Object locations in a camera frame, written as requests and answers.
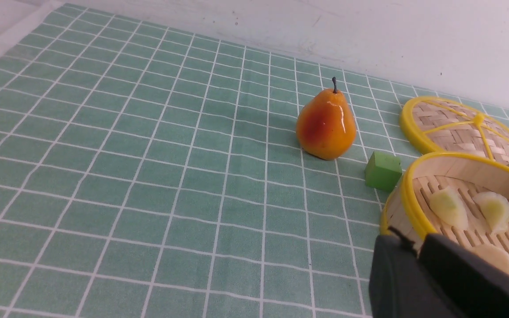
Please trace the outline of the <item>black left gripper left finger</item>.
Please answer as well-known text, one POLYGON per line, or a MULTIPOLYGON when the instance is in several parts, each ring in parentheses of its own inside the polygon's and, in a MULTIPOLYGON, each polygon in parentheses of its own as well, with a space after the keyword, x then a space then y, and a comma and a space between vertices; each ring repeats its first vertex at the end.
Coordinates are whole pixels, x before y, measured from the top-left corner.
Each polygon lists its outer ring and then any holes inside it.
POLYGON ((374 318, 458 317, 458 310, 419 264, 414 242, 392 226, 374 244, 369 300, 374 318))

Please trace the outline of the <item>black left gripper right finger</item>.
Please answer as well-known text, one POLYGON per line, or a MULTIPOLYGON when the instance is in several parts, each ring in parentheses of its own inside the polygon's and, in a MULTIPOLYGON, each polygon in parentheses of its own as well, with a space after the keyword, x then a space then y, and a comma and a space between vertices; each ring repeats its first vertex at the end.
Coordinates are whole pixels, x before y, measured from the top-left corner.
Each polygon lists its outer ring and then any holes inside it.
POLYGON ((467 318, 509 318, 509 275, 441 234, 428 234, 419 262, 467 318))

